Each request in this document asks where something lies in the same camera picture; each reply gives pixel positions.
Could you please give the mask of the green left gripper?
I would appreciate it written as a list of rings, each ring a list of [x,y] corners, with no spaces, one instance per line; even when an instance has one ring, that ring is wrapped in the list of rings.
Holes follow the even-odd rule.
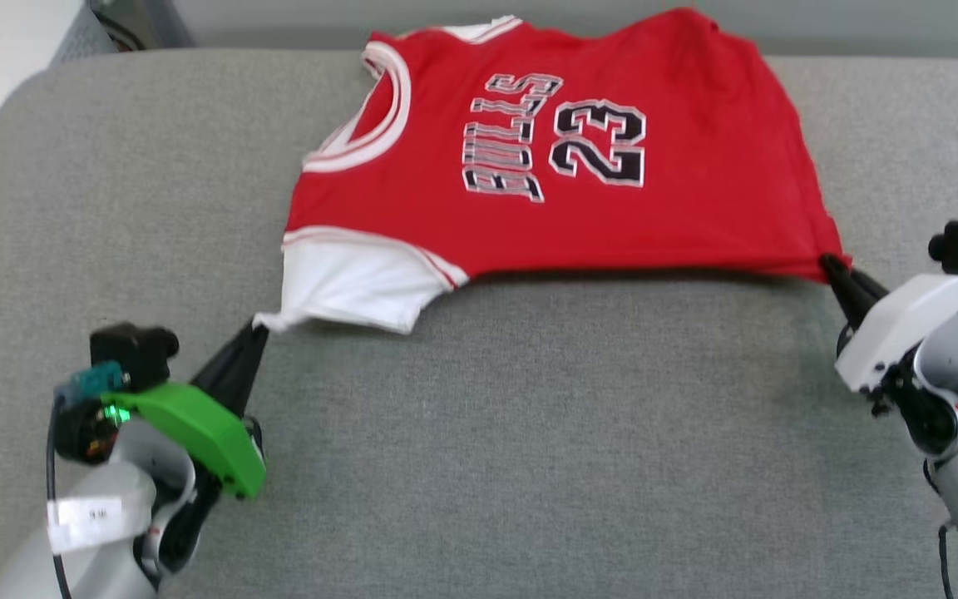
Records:
[[[242,417],[267,341],[265,326],[244,324],[191,384],[167,382],[141,392],[106,392],[101,402],[143,418],[205,467],[225,493],[254,499],[264,486],[266,467]]]

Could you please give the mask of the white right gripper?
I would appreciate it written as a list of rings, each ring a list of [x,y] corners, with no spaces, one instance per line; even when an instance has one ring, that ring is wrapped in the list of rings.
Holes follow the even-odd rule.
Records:
[[[821,255],[820,266],[849,329],[856,329],[835,363],[849,389],[877,389],[912,350],[916,356],[909,367],[926,386],[953,382],[958,373],[958,275],[917,275],[889,294],[837,255]]]

